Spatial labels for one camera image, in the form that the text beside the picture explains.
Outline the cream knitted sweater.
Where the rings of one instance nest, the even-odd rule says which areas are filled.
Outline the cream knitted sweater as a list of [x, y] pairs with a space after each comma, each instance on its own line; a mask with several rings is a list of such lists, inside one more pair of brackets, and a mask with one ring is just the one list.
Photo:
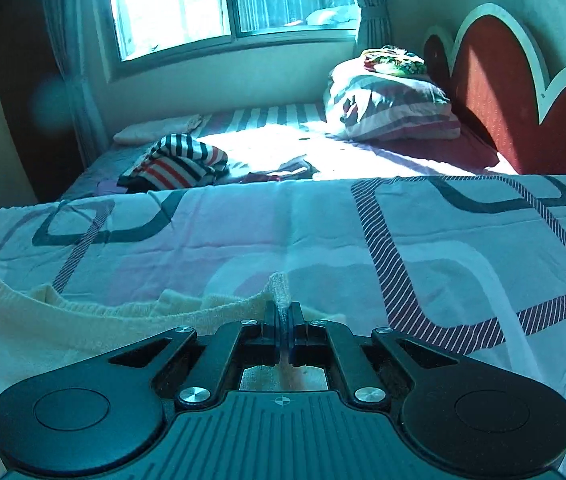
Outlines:
[[[0, 279], [0, 393], [23, 379], [82, 361], [132, 342], [190, 326], [202, 335], [221, 325], [263, 318], [266, 304], [285, 310], [288, 277], [271, 275], [254, 296], [186, 296], [166, 289], [153, 301], [106, 307], [72, 301], [49, 284], [18, 292]], [[0, 460], [0, 477], [4, 474]]]

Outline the patterned bed quilt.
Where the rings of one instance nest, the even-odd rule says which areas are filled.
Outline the patterned bed quilt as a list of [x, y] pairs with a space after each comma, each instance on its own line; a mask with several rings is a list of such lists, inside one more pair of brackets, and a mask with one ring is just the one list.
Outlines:
[[270, 182], [0, 209], [0, 279], [18, 292], [49, 284], [106, 307], [166, 289], [246, 298], [275, 273], [307, 318], [389, 326], [566, 399], [566, 176]]

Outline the pink small pillow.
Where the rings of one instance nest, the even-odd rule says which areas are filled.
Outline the pink small pillow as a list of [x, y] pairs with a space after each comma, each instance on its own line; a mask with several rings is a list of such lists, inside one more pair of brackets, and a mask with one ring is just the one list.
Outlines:
[[123, 128], [114, 135], [115, 144], [139, 146], [154, 143], [169, 134], [187, 134], [202, 123], [202, 115], [171, 117], [166, 119], [140, 122]]

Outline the striped folded garment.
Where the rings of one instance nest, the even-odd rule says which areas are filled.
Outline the striped folded garment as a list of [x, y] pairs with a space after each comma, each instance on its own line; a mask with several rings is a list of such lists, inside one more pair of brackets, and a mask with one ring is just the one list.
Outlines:
[[173, 133], [154, 143], [120, 174], [129, 193], [170, 191], [212, 185], [228, 173], [228, 154], [189, 134]]

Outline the left teal curtain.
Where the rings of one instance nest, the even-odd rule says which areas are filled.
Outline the left teal curtain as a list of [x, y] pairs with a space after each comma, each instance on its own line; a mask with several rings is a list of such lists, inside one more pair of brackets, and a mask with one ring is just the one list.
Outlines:
[[42, 0], [48, 38], [64, 81], [74, 133], [84, 166], [108, 149], [108, 137], [93, 96], [84, 39], [85, 0]]

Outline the striped grey pillow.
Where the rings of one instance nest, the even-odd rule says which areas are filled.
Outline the striped grey pillow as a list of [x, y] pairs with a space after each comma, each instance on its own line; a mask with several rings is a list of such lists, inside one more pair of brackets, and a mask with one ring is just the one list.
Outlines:
[[324, 93], [328, 131], [340, 140], [455, 140], [461, 124], [428, 77], [372, 73], [358, 58], [338, 64]]

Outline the red heart headboard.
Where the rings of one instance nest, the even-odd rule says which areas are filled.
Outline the red heart headboard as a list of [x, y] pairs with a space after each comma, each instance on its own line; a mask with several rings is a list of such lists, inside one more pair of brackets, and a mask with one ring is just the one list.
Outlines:
[[423, 53], [462, 122], [518, 174], [566, 174], [566, 67], [550, 75], [524, 23], [484, 3], [457, 32], [429, 27]]

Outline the colourful folded cloth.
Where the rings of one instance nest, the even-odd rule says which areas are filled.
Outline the colourful folded cloth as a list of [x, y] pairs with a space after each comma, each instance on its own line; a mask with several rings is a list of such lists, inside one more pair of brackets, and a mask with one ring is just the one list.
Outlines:
[[426, 62], [415, 53], [396, 46], [366, 49], [360, 54], [363, 67], [373, 73], [417, 77], [428, 73]]

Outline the white item on windowsill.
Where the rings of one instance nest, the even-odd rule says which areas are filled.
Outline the white item on windowsill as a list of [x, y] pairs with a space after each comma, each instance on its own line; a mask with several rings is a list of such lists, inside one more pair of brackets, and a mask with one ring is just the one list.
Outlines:
[[313, 11], [304, 20], [309, 26], [355, 28], [359, 18], [360, 8], [348, 4]]

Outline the window with frame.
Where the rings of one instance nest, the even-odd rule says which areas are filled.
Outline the window with frame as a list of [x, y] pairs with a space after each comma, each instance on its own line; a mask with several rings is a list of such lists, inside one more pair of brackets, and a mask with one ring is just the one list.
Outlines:
[[313, 11], [356, 0], [95, 0], [112, 79], [223, 52], [348, 40], [355, 28], [309, 26]]

